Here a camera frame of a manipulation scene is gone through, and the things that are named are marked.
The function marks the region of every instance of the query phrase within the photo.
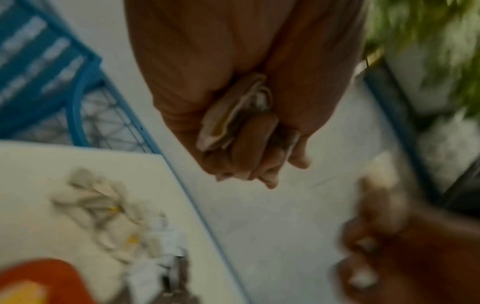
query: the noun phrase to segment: blurred hand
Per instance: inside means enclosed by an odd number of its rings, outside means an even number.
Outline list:
[[[277,125],[300,132],[290,162],[307,168],[307,139],[331,116],[363,45],[364,0],[125,0],[137,63],[166,125],[210,174],[276,168]],[[196,140],[212,102],[240,76],[268,77],[273,113],[248,120],[227,150]]]
[[[376,224],[390,194],[364,187],[358,217],[345,225],[342,244],[350,257],[337,266],[346,297],[361,304],[479,303],[480,224],[425,206],[416,206],[398,234]],[[378,248],[359,246],[365,237]],[[374,286],[359,289],[351,279],[368,265],[379,276]]]

